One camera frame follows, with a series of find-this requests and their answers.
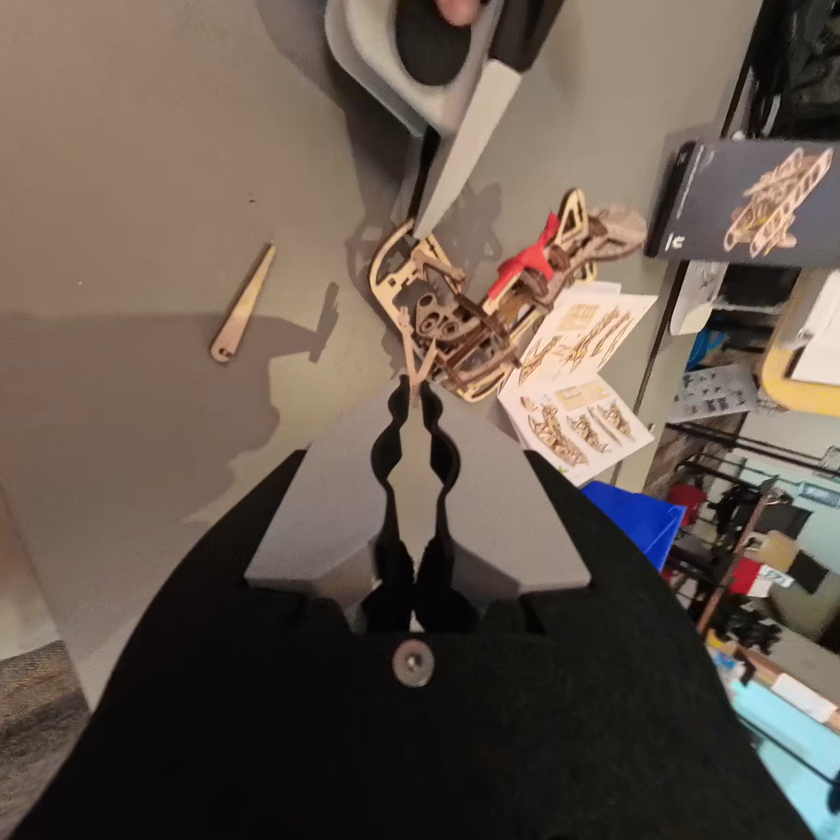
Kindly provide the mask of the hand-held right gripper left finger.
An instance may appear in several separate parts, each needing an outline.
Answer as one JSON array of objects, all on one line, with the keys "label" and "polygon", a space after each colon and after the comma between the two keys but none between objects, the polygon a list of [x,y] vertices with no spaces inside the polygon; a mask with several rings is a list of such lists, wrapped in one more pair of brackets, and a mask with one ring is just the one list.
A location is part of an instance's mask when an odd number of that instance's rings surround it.
[{"label": "hand-held right gripper left finger", "polygon": [[394,379],[310,444],[247,568],[251,587],[331,600],[362,631],[410,629],[414,565],[389,480],[409,387]]}]

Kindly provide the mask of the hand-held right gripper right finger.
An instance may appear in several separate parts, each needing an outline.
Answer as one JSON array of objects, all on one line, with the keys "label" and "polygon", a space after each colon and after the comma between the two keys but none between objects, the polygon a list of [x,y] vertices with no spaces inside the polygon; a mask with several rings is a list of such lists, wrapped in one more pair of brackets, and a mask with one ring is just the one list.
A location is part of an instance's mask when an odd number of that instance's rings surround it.
[{"label": "hand-held right gripper right finger", "polygon": [[440,482],[416,571],[421,628],[469,633],[496,603],[586,589],[592,575],[520,445],[437,385],[419,395]]}]

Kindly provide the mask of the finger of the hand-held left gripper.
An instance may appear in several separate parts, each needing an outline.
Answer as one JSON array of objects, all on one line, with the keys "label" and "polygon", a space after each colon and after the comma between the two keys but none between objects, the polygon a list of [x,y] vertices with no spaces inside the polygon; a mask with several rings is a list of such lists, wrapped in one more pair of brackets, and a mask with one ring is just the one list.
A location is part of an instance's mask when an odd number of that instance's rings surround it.
[{"label": "finger of the hand-held left gripper", "polygon": [[521,74],[498,60],[483,67],[457,131],[442,139],[429,165],[414,219],[413,236],[433,233],[462,193],[521,82]]},{"label": "finger of the hand-held left gripper", "polygon": [[394,203],[394,223],[403,224],[406,220],[417,219],[424,199],[429,172],[440,145],[440,135],[427,127],[423,136],[409,136],[406,161]]}]

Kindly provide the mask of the wooden model plane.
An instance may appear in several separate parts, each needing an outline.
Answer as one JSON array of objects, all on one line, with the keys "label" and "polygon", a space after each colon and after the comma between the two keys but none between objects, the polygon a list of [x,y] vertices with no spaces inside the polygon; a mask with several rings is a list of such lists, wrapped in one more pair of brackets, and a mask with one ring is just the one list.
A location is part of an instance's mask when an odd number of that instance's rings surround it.
[{"label": "wooden model plane", "polygon": [[561,292],[594,283],[600,264],[636,254],[648,238],[638,210],[615,204],[589,209],[579,188],[563,196],[555,213],[560,230],[548,253],[553,278],[526,269],[494,301],[487,293],[480,302],[467,296],[467,274],[449,260],[433,234],[413,236],[412,218],[378,244],[367,271],[371,291],[396,327],[399,308],[407,307],[419,361],[436,340],[428,380],[467,403],[499,392],[521,366],[526,339]]}]

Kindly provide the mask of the small wooden model part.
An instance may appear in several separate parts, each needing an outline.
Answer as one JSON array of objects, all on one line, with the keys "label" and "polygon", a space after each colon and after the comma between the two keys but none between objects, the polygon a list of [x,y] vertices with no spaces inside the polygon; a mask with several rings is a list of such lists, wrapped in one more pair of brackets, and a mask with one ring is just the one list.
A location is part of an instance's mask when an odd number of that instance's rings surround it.
[{"label": "small wooden model part", "polygon": [[427,380],[436,361],[436,340],[432,339],[425,356],[419,361],[420,351],[415,346],[414,329],[407,307],[403,306],[399,308],[396,325],[402,335],[410,403],[412,407],[419,407],[421,404],[422,385]]}]

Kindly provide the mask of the grey desk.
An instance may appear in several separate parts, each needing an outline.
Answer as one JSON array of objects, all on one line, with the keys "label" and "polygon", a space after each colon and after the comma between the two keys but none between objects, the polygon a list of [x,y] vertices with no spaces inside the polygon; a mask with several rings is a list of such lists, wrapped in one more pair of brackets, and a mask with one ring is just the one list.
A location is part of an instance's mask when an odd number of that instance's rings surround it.
[{"label": "grey desk", "polygon": [[[721,127],[759,5],[566,2],[437,227],[469,292],[573,186],[647,215],[665,142]],[[323,11],[2,3],[2,485],[91,710],[207,528],[402,364],[366,271],[410,139]]]}]

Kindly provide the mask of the person's left hand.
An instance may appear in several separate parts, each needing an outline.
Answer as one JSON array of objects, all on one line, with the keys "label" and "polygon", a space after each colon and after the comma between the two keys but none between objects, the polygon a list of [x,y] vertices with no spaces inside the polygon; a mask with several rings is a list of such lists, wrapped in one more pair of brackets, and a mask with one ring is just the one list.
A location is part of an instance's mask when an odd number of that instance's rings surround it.
[{"label": "person's left hand", "polygon": [[438,0],[434,1],[437,12],[440,17],[455,28],[471,27],[480,15],[483,8],[488,5],[488,1],[479,0]]}]

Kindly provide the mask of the blue plastic bin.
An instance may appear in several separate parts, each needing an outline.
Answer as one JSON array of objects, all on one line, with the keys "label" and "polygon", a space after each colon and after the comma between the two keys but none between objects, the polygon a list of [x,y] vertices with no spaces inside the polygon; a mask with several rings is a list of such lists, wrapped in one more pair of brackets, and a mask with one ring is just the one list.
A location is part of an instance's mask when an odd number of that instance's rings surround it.
[{"label": "blue plastic bin", "polygon": [[686,508],[595,480],[585,485],[582,492],[662,573]]}]

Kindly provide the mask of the paper instruction booklet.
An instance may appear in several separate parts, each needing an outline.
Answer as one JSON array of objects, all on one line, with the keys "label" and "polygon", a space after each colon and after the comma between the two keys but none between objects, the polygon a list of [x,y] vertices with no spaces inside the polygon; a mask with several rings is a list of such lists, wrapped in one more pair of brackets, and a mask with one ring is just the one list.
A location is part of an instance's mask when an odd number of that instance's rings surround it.
[{"label": "paper instruction booklet", "polygon": [[656,300],[614,283],[564,290],[499,391],[522,446],[576,487],[654,441],[602,368]]}]

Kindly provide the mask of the red rubber band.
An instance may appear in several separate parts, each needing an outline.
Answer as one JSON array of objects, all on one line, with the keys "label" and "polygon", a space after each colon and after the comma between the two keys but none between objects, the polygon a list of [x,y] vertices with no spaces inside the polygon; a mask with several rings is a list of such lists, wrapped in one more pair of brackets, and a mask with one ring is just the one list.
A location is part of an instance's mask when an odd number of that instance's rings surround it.
[{"label": "red rubber band", "polygon": [[548,260],[548,253],[559,230],[559,216],[556,213],[550,213],[537,240],[518,254],[500,263],[497,270],[497,280],[488,290],[487,298],[491,301],[498,299],[505,289],[525,270],[534,270],[544,279],[551,280],[554,275],[554,268]]}]

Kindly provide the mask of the wedge-shaped wooden tool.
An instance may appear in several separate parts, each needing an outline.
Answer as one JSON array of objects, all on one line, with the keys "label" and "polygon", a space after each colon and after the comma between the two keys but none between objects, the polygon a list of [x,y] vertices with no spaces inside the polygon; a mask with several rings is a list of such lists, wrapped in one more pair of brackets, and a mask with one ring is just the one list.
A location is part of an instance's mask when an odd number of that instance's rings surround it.
[{"label": "wedge-shaped wooden tool", "polygon": [[209,346],[209,354],[214,362],[226,364],[236,356],[276,255],[277,247],[274,244],[264,247]]}]

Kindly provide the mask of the black metal rack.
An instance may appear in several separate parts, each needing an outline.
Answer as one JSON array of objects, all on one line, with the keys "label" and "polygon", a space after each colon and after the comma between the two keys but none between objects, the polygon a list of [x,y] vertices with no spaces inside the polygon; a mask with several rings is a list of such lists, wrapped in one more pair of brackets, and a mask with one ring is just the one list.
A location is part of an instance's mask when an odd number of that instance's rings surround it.
[{"label": "black metal rack", "polygon": [[667,423],[662,490],[696,488],[686,564],[721,579],[770,620],[838,655],[838,449],[824,456],[745,436],[746,414]]}]

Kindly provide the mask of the printed paper sheet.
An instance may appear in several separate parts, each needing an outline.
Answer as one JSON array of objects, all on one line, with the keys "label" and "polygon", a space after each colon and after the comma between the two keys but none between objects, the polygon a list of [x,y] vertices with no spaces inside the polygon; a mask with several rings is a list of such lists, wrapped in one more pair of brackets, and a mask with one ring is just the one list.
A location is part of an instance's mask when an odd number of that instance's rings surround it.
[{"label": "printed paper sheet", "polygon": [[751,366],[725,364],[682,374],[666,422],[694,423],[710,417],[761,411],[770,406]]}]

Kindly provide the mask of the black model kit box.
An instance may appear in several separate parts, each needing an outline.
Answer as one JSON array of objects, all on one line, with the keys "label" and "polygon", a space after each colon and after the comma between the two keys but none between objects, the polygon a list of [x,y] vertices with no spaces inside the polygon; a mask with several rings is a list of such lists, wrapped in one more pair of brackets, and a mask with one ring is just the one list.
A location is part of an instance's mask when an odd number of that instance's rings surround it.
[{"label": "black model kit box", "polygon": [[644,255],[665,261],[837,269],[838,143],[685,143],[664,181]]}]

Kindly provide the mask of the white plastic object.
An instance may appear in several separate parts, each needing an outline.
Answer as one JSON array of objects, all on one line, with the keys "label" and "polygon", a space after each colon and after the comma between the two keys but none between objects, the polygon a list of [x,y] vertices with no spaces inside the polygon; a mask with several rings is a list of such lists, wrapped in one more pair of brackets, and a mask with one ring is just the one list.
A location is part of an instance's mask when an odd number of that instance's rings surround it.
[{"label": "white plastic object", "polygon": [[696,334],[706,327],[728,268],[726,262],[688,263],[670,316],[671,336]]}]

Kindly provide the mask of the yellow-rimmed tray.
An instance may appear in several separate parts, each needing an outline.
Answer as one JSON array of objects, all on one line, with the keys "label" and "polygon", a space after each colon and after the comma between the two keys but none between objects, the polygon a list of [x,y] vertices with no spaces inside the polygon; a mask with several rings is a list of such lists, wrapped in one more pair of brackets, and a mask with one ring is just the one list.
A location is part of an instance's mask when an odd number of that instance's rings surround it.
[{"label": "yellow-rimmed tray", "polygon": [[797,334],[816,309],[820,293],[831,274],[828,269],[804,269],[798,276],[766,345],[759,379],[767,396],[784,408],[838,418],[838,383],[797,380],[791,376],[802,348]]}]

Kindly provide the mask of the black bag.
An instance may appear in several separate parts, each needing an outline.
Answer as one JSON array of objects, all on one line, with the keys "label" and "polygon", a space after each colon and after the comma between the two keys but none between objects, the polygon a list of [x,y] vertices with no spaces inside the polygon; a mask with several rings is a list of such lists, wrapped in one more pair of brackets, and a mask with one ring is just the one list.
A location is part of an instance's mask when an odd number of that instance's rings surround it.
[{"label": "black bag", "polygon": [[747,134],[839,140],[839,2],[763,2],[749,66]]}]

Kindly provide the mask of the turquoise surface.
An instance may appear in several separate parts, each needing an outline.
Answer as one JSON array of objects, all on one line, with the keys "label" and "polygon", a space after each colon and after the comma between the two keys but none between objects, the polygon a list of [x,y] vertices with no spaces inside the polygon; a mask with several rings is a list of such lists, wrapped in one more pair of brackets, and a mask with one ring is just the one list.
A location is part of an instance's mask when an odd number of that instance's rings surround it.
[{"label": "turquoise surface", "polygon": [[757,680],[735,680],[729,694],[759,759],[812,834],[838,839],[838,735]]}]

